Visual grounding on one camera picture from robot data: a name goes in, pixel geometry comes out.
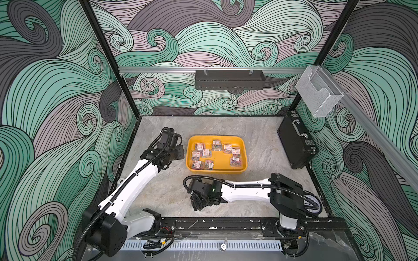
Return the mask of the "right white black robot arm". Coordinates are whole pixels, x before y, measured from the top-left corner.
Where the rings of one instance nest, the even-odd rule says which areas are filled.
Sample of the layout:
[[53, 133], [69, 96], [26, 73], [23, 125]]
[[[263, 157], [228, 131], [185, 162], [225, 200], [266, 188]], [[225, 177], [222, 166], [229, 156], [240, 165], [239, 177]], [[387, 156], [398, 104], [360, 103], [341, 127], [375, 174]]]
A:
[[253, 182], [233, 182], [204, 175], [183, 180], [195, 211], [221, 203], [257, 201], [271, 204], [279, 212], [279, 228], [295, 231], [302, 219], [322, 213], [321, 200], [303, 186], [279, 173]]

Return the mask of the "yellow plastic storage tray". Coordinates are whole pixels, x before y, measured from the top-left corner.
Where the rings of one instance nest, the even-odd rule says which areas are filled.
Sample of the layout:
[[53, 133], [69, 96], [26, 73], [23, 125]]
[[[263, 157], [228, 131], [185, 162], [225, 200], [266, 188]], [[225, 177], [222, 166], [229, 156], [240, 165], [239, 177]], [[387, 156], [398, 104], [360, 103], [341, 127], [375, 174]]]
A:
[[[233, 147], [239, 147], [241, 149], [241, 158], [242, 158], [242, 166], [234, 167], [230, 166], [230, 158], [234, 157], [233, 154], [224, 153], [223, 149], [221, 151], [213, 151], [212, 150], [212, 141], [213, 140], [220, 140], [222, 145], [224, 144], [231, 144]], [[201, 157], [198, 160], [202, 161], [202, 168], [201, 169], [193, 169], [192, 163], [197, 159], [191, 158], [191, 152], [196, 151], [195, 144], [197, 142], [203, 142], [205, 144], [205, 149], [209, 149], [212, 151], [211, 157]], [[246, 145], [242, 138], [238, 136], [210, 136], [210, 135], [196, 135], [192, 136], [188, 140], [187, 150], [186, 152], [186, 167], [189, 171], [194, 174], [242, 174], [248, 168], [248, 157], [246, 151]], [[205, 170], [205, 161], [212, 160], [214, 161], [213, 170]]]

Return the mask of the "aluminium rail back wall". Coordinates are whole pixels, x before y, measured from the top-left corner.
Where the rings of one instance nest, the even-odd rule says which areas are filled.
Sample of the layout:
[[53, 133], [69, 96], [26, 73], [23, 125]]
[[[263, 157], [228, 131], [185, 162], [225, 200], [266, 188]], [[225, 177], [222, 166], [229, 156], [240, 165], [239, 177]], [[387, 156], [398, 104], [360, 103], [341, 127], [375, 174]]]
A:
[[192, 74], [197, 70], [261, 70], [265, 74], [302, 74], [306, 67], [169, 67], [169, 66], [146, 66], [146, 67], [119, 67], [121, 74]]

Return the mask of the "paper clip box right lower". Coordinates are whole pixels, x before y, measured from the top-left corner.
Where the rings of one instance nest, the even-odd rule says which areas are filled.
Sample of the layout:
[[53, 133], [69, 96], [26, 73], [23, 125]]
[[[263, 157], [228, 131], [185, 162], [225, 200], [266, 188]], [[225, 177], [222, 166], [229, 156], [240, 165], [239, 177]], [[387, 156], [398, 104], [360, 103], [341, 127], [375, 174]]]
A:
[[230, 166], [234, 166], [234, 167], [242, 166], [242, 158], [241, 157], [231, 157], [230, 158]]

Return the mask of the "clear acrylic wall holder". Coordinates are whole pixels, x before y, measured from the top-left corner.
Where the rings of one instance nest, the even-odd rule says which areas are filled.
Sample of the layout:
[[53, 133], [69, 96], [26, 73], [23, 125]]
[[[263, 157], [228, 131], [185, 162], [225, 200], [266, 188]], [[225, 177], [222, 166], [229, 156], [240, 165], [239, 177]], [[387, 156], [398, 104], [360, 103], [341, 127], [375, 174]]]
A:
[[296, 89], [311, 115], [326, 117], [344, 97], [342, 89], [329, 70], [308, 66], [296, 84]]

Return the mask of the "paper clip box under stack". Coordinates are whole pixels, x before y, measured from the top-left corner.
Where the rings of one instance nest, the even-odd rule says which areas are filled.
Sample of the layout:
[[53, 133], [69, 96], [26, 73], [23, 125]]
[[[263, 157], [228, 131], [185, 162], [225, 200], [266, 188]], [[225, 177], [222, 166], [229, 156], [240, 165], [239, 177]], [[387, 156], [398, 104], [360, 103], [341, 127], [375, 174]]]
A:
[[224, 144], [223, 151], [224, 153], [232, 154], [233, 146], [231, 144]]

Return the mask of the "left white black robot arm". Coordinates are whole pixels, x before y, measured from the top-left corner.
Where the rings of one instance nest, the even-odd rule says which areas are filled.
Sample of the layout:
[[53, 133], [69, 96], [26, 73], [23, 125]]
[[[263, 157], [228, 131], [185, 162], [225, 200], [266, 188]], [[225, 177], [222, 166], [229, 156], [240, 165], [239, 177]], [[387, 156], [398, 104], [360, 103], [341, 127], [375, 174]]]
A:
[[88, 207], [82, 214], [82, 232], [74, 244], [72, 259], [77, 261], [82, 244], [99, 250], [93, 260], [103, 255], [114, 256], [127, 239], [144, 236], [150, 239], [168, 239], [164, 233], [161, 215], [150, 209], [127, 217], [127, 211], [146, 185], [173, 161], [184, 159], [182, 137], [173, 128], [164, 127], [158, 137], [142, 153], [135, 168], [103, 201]]

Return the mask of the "paper clip box top left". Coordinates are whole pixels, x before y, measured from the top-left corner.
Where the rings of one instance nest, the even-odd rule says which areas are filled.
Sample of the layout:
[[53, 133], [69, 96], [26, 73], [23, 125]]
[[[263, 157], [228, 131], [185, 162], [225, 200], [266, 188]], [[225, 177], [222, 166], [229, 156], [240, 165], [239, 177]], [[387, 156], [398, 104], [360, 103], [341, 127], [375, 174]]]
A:
[[203, 142], [197, 142], [195, 144], [195, 148], [197, 151], [202, 151], [205, 149], [205, 144]]

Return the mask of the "paper clip box middle left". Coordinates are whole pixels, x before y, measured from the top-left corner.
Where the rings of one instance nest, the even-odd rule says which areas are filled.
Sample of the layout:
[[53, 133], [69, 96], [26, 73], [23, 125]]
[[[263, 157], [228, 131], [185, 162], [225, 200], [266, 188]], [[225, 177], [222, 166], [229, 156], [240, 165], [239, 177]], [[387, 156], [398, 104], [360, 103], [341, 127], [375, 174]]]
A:
[[191, 152], [191, 158], [192, 159], [199, 159], [201, 157], [201, 155], [200, 155], [200, 151], [192, 151]]

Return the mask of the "paper clip box barcode side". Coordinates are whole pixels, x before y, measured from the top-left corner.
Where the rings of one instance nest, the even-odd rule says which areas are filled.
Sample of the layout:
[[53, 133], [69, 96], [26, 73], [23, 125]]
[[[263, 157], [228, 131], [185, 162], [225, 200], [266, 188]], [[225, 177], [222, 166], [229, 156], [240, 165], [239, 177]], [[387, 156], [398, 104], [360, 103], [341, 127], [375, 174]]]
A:
[[213, 170], [214, 167], [214, 161], [212, 160], [206, 160], [205, 161], [205, 170]]

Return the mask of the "aluminium rail right wall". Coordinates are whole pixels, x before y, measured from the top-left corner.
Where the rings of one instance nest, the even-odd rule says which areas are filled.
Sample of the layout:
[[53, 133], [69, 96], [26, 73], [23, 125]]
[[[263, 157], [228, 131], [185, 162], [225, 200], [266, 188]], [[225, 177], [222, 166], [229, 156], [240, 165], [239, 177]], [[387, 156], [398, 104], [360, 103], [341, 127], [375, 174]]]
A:
[[336, 91], [342, 93], [340, 100], [356, 118], [358, 124], [378, 145], [393, 167], [415, 190], [418, 190], [418, 164], [406, 151], [400, 150], [381, 129], [381, 123], [388, 123], [378, 115], [378, 108], [389, 109], [389, 98], [374, 98], [355, 77], [338, 73], [334, 77], [324, 69], [325, 79]]

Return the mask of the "black briefcase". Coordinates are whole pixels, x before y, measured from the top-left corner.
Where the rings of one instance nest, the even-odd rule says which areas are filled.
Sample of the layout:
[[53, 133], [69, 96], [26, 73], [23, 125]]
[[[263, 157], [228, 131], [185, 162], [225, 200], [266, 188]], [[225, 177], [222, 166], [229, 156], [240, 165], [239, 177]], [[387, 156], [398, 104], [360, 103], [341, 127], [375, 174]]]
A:
[[295, 110], [285, 114], [277, 133], [292, 169], [304, 168], [320, 151]]

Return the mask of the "aluminium rail wall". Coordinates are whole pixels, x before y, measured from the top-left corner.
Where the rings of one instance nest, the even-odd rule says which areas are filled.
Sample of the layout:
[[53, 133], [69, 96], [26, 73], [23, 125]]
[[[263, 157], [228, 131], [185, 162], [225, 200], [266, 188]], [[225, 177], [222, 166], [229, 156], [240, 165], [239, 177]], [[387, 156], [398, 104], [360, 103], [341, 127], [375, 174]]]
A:
[[146, 67], [119, 67], [121, 74], [192, 74], [197, 70], [261, 70], [265, 74], [302, 74], [306, 67], [169, 67], [169, 66], [146, 66]]
[[378, 108], [389, 109], [389, 98], [374, 98], [355, 77], [338, 73], [334, 77], [324, 69], [325, 79], [336, 91], [342, 93], [340, 100], [356, 118], [358, 124], [378, 145], [393, 167], [415, 190], [418, 190], [418, 164], [406, 151], [400, 150], [381, 129], [381, 123], [388, 123], [378, 115]]

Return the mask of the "paper clip box far right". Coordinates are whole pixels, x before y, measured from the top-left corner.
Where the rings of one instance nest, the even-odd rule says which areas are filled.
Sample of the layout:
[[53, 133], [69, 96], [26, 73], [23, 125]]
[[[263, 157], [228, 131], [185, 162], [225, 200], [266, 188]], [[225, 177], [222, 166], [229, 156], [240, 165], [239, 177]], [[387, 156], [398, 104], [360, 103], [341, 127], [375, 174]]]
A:
[[241, 156], [241, 149], [239, 147], [233, 147], [231, 150], [234, 157], [240, 157]]

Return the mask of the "black wall-mounted tray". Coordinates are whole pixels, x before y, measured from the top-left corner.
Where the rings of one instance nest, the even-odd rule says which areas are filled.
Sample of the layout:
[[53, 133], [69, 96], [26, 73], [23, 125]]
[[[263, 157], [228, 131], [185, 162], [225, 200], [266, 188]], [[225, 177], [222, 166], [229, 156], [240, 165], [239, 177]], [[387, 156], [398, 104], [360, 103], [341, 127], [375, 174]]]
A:
[[214, 70], [195, 72], [195, 86], [198, 90], [262, 90], [266, 83], [263, 71]]

